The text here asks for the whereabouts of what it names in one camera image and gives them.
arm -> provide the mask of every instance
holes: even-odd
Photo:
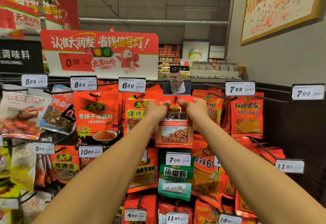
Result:
[[[33,224],[112,223],[167,106],[169,103],[157,106],[149,102],[145,117],[77,174]]]
[[[325,223],[326,209],[275,166],[254,154],[207,112],[206,101],[179,101],[217,156],[240,195],[263,224]]]

poster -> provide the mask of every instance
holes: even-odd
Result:
[[[1,40],[0,73],[44,73],[41,42]]]
[[[321,0],[247,0],[240,44],[314,19]]]
[[[52,30],[78,30],[76,0],[43,0],[45,25]]]
[[[18,30],[41,30],[38,0],[0,0],[0,14],[0,36]]]
[[[156,34],[43,29],[40,35],[50,75],[157,80]]]

white price label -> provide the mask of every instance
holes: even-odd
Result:
[[[220,214],[218,218],[218,224],[241,224],[242,218],[240,216],[234,216],[230,214]]]
[[[304,173],[303,160],[278,159],[275,161],[275,167],[284,173]]]
[[[324,99],[325,85],[297,85],[292,88],[293,100]]]
[[[254,81],[233,81],[225,83],[226,96],[254,96]]]
[[[144,154],[143,154],[143,156],[141,157],[141,160],[142,160],[142,161],[146,161],[146,160],[147,160],[147,149],[145,149]]]
[[[33,142],[33,153],[55,154],[55,145],[47,142]]]
[[[118,89],[121,92],[145,92],[146,80],[134,78],[119,78]]]
[[[46,74],[23,74],[22,87],[26,88],[46,88],[48,86],[48,76]]]
[[[181,213],[181,212],[166,213],[166,224],[188,224],[188,222],[189,222],[188,213]]]
[[[125,209],[124,220],[146,221],[146,209]]]
[[[97,78],[95,76],[71,76],[70,86],[73,91],[95,91]]]
[[[1,209],[19,209],[19,201],[17,198],[0,198]]]
[[[170,73],[168,78],[171,84],[171,91],[173,94],[180,94],[185,92],[185,83],[181,73]]]
[[[222,167],[221,162],[218,160],[216,156],[214,156],[214,166],[216,167]]]
[[[166,154],[166,165],[174,166],[190,166],[191,165],[191,154],[188,153],[167,153]]]
[[[80,146],[78,148],[80,158],[96,158],[103,154],[102,146]]]

green seasoning packet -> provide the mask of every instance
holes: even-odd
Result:
[[[166,154],[172,151],[190,154],[190,149],[161,149],[158,193],[190,201],[194,158],[191,157],[190,166],[166,165]]]

red and white sign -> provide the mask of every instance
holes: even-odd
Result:
[[[40,35],[50,75],[157,80],[156,34],[43,29]]]
[[[0,35],[41,30],[38,0],[0,0],[0,14]]]
[[[43,0],[43,7],[47,29],[79,29],[76,0]]]

